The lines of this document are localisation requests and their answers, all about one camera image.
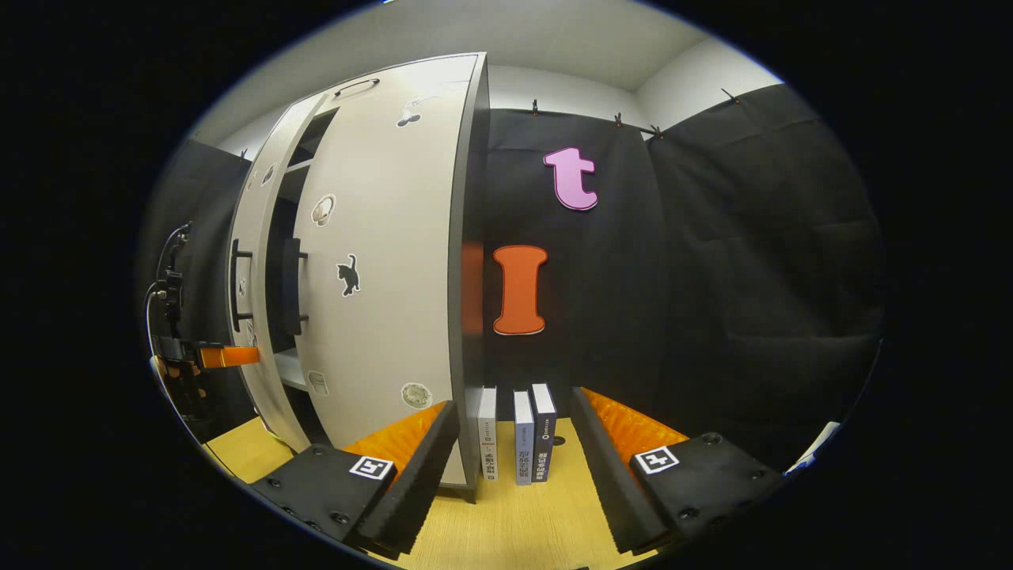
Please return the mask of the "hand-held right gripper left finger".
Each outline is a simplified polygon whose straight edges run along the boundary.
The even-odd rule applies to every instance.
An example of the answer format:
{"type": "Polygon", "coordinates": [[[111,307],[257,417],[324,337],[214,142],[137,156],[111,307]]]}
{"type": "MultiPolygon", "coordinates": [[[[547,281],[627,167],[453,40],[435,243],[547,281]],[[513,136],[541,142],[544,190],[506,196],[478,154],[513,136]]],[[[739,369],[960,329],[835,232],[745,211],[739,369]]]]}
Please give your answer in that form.
{"type": "Polygon", "coordinates": [[[347,450],[311,445],[251,489],[301,526],[397,559],[426,522],[460,428],[456,404],[442,401],[347,450]]]}

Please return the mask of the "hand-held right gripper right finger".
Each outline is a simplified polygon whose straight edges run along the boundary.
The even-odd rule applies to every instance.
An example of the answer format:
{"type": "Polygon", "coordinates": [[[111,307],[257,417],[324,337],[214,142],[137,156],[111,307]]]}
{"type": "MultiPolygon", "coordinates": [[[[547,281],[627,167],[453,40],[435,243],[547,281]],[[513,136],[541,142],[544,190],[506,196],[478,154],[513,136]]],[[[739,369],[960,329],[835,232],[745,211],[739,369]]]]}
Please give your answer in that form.
{"type": "Polygon", "coordinates": [[[586,387],[571,418],[618,551],[674,549],[715,534],[784,482],[717,432],[691,438],[586,387]]]}

